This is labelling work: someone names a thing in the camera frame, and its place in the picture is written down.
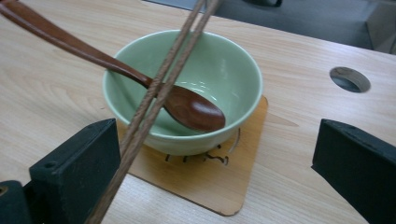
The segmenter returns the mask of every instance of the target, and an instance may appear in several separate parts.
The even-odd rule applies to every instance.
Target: chopsticks
[[[206,2],[206,0],[198,0],[198,2],[195,4],[194,9],[192,10],[191,14],[186,19],[183,27],[181,28],[173,47],[169,50],[168,55],[163,61],[163,65],[160,68],[157,76],[153,79],[150,87],[148,88],[145,97],[143,98],[139,108],[137,109],[137,112],[135,113],[131,124],[128,127],[128,130],[123,137],[122,142],[120,143],[120,168],[113,176],[113,179],[109,183],[106,192],[94,207],[86,223],[100,223],[102,221],[124,177],[127,175],[128,170],[134,161],[134,158],[142,147],[143,142],[149,133],[149,129],[154,123],[154,120],[157,118],[160,109],[163,107],[166,96],[175,84],[178,75],[183,69],[185,62],[189,58],[193,47],[198,41],[199,36],[203,32],[210,16],[213,15],[213,13],[216,11],[220,0],[208,1],[209,5],[207,6],[205,14],[197,23],[195,30],[193,31],[191,38],[187,43],[187,46],[180,53],[174,69],[170,71],[168,79],[166,79],[166,82],[163,84],[164,77],[168,73],[169,68],[175,60],[177,53],[180,51],[182,44],[188,37],[190,29],[195,19],[197,18],[200,9],[204,5],[204,2]],[[155,104],[150,109],[150,111],[148,111],[149,106],[156,95],[157,100],[155,101]]]

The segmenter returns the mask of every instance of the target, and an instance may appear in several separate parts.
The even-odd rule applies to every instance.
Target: bowl
[[[155,77],[178,30],[146,35],[125,46],[116,58],[149,77]],[[162,109],[145,145],[165,154],[189,156],[207,152],[233,136],[262,97],[262,73],[253,58],[234,42],[203,33],[180,73],[176,85],[195,91],[224,113],[226,125],[212,133],[184,127]],[[106,103],[116,118],[129,124],[146,89],[112,71],[103,79]]]

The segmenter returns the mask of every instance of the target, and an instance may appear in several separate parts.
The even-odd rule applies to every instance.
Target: table surface
[[[29,0],[73,35],[114,55],[140,36],[179,29],[189,11],[138,0]],[[0,19],[0,181],[26,184],[28,168],[88,124],[113,118],[104,69]],[[396,145],[396,57],[212,17],[208,32],[246,49],[269,102],[247,197],[222,217],[127,175],[104,223],[364,223],[311,169],[321,119],[335,119]],[[356,69],[366,93],[336,86],[329,71]]]

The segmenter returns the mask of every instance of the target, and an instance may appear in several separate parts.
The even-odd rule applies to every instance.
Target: spoon
[[[0,3],[0,13],[32,34],[82,59],[131,78],[146,89],[151,84],[152,78],[82,42],[25,4],[15,0],[0,0]],[[163,107],[172,118],[196,131],[213,132],[225,125],[225,117],[218,107],[203,96],[179,86],[172,88]]]

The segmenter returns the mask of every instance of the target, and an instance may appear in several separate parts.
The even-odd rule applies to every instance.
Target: circular hole
[[[335,67],[330,71],[332,81],[342,89],[352,92],[370,90],[370,80],[362,73],[347,67]]]
[[[0,186],[0,197],[8,191],[7,186]]]
[[[47,162],[45,165],[44,165],[44,167],[46,167],[46,168],[52,168],[52,167],[54,167],[56,165],[56,161],[49,161],[49,162]]]

